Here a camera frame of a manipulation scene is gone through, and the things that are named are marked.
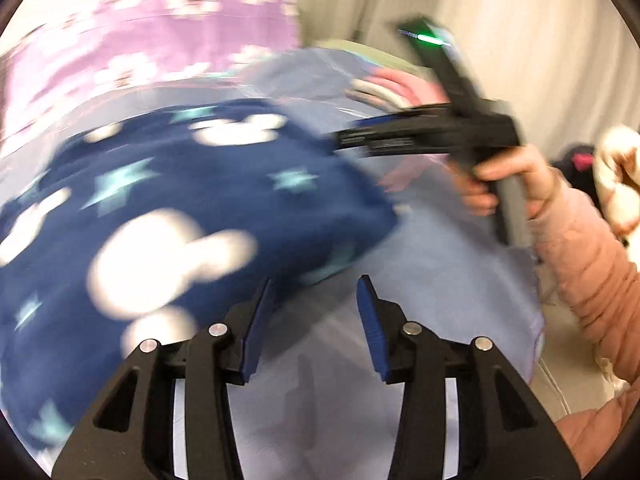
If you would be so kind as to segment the pink jacket right forearm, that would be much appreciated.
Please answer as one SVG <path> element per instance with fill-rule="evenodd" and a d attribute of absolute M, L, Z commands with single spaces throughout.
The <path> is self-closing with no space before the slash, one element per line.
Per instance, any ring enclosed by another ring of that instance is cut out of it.
<path fill-rule="evenodd" d="M 639 402 L 639 272 L 586 194 L 555 170 L 551 196 L 529 221 L 535 248 L 585 337 L 629 387 L 602 408 L 556 424 L 582 474 L 589 474 Z"/>

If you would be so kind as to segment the person right hand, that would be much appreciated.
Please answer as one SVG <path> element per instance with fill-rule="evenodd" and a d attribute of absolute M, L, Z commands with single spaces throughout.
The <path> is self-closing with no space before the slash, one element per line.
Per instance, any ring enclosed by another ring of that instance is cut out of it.
<path fill-rule="evenodd" d="M 454 187 L 473 214 L 487 217 L 497 211 L 500 198 L 492 184 L 515 178 L 524 193 L 527 218 L 533 219 L 553 200 L 560 178 L 541 151 L 527 144 L 509 148 L 472 169 L 463 169 L 454 160 L 447 164 Z"/>

